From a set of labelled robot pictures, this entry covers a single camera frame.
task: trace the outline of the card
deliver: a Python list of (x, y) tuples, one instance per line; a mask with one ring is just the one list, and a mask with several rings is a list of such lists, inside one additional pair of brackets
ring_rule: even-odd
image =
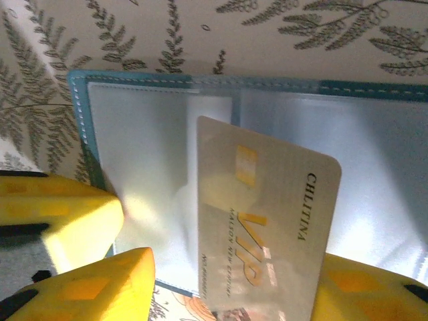
[(198, 119), (199, 295), (211, 311), (309, 321), (340, 184), (338, 162)]

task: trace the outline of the yellow object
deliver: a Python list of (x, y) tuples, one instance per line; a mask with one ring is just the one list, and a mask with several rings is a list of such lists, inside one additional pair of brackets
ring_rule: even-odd
[(428, 304), (408, 291), (415, 280), (326, 254), (312, 321), (423, 321)]
[(102, 259), (123, 219), (114, 195), (77, 181), (0, 177), (0, 225), (49, 224), (41, 238), (59, 274)]
[(133, 249), (48, 278), (8, 321), (147, 320), (154, 288), (150, 248)]

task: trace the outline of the yellow plastic piece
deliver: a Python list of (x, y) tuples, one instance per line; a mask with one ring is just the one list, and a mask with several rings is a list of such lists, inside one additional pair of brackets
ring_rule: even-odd
[(147, 320), (154, 288), (150, 248), (133, 249), (46, 279), (8, 321)]
[(428, 304), (404, 285), (413, 279), (326, 254), (312, 321), (423, 321)]
[(102, 259), (123, 219), (114, 195), (77, 181), (0, 177), (0, 225), (49, 223), (41, 238), (58, 273)]

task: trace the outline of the card holder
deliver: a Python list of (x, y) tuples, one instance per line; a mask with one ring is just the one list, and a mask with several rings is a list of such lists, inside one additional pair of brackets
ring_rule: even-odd
[(198, 294), (198, 116), (338, 159), (328, 251), (428, 282), (425, 86), (95, 71), (69, 82), (91, 183), (124, 207), (115, 249), (152, 247), (158, 282)]

